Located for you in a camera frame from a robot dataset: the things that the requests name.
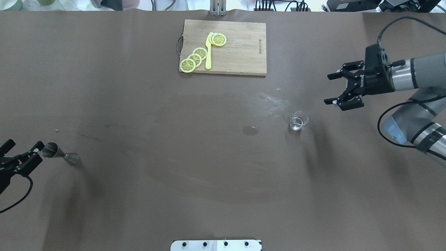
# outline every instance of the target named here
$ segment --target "knife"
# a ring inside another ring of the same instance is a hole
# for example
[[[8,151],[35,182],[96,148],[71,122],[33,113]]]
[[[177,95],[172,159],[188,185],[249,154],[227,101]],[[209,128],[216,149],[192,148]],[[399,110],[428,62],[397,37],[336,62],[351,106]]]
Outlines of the knife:
[[[211,47],[212,47],[212,44],[209,41],[209,37],[212,36],[212,34],[213,34],[213,32],[210,32],[206,38],[207,56],[206,56],[206,63],[204,65],[204,67],[208,70],[211,68]]]

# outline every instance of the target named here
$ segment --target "cutting board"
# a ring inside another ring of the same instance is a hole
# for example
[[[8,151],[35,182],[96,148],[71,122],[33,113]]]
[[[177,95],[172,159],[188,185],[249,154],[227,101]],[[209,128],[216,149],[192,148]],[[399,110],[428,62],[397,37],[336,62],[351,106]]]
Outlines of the cutting board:
[[[266,76],[265,23],[186,19],[180,62],[195,48],[206,48],[205,42],[210,32],[223,33],[227,42],[221,47],[212,46],[211,69],[205,69],[203,61],[194,73]]]

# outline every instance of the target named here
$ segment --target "brown table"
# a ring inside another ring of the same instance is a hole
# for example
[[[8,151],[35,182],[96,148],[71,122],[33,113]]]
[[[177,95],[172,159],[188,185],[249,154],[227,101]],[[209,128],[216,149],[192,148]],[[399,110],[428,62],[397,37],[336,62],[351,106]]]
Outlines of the brown table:
[[[444,14],[412,15],[446,28]],[[9,155],[54,141],[82,163],[40,164],[30,196],[0,215],[0,249],[168,251],[223,238],[261,239],[265,251],[444,249],[445,169],[376,131],[413,92],[347,112],[323,103],[345,88],[326,75],[363,59],[399,16],[1,12],[1,141],[16,141]],[[266,22],[267,76],[178,72],[185,19]],[[401,21],[383,47],[396,61],[446,39]],[[310,116],[301,132],[288,128],[297,110]],[[0,208],[28,185],[15,176]]]

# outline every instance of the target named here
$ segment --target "knife handle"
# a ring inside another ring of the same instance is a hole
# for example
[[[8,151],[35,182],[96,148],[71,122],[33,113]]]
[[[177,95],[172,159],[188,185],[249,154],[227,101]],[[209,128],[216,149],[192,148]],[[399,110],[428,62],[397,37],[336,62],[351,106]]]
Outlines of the knife handle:
[[[208,70],[211,68],[211,48],[212,48],[212,45],[207,46],[206,63],[204,65],[204,67]]]

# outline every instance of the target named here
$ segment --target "jigger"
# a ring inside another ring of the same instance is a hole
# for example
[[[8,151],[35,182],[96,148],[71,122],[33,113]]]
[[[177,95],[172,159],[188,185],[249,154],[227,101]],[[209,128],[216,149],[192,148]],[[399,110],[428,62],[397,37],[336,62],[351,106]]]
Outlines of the jigger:
[[[42,155],[45,158],[63,158],[70,165],[75,165],[80,159],[77,153],[64,153],[54,142],[45,145]]]

